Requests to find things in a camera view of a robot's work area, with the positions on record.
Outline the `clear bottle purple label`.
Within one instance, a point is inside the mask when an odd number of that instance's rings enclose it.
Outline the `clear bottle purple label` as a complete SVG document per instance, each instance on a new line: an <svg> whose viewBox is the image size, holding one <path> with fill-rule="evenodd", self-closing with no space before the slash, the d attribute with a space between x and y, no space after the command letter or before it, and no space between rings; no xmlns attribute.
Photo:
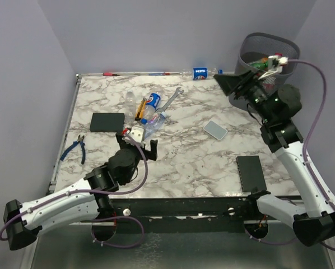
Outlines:
<svg viewBox="0 0 335 269"><path fill-rule="evenodd" d="M149 121L141 120L143 128L145 129L144 140L147 140L152 134L162 127L166 120L165 112L156 113Z"/></svg>

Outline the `Pepsi bottle blue label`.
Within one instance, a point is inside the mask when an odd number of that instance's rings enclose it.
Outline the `Pepsi bottle blue label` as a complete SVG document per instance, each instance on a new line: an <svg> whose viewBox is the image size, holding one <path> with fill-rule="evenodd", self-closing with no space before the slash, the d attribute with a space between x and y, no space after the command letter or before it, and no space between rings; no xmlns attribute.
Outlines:
<svg viewBox="0 0 335 269"><path fill-rule="evenodd" d="M147 99L144 111L143 111L143 116L141 117L141 120L140 120L140 122L143 125L146 125L147 122L152 119L157 109L157 106L160 103L160 100L161 100L161 96L158 93L153 92L150 94L150 96Z"/></svg>

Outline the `green plastic bottle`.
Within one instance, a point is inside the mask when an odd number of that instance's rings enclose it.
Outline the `green plastic bottle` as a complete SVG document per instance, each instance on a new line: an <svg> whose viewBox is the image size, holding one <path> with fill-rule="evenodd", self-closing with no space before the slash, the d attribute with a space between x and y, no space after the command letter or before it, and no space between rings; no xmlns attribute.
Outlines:
<svg viewBox="0 0 335 269"><path fill-rule="evenodd" d="M268 62L263 62L263 61L255 61L249 63L249 66L259 69L259 70L264 70L266 71L268 69Z"/></svg>

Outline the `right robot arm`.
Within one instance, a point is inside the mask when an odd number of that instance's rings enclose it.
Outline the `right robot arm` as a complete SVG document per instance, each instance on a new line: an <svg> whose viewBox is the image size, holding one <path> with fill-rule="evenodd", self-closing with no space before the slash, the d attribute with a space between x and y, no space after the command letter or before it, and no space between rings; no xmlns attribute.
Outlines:
<svg viewBox="0 0 335 269"><path fill-rule="evenodd" d="M293 205L258 191L248 196L245 212L251 219L271 216L293 229L305 246L335 236L335 196L328 189L306 150L307 140L292 117L301 110L298 88L284 84L268 94L258 73L214 75L226 96L243 98L261 117L261 136L271 153L283 164L300 193L303 206Z"/></svg>

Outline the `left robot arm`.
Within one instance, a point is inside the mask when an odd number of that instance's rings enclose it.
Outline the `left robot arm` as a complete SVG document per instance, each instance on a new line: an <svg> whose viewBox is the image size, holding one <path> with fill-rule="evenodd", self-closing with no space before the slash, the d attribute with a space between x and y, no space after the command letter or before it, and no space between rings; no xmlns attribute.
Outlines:
<svg viewBox="0 0 335 269"><path fill-rule="evenodd" d="M0 241L7 241L9 249L16 251L34 243L39 236L74 222L126 219L142 226L134 217L117 215L110 196L122 194L119 187L132 180L140 161L157 159L158 141L152 140L146 150L130 134L117 134L116 138L119 151L77 182L31 202L6 203Z"/></svg>

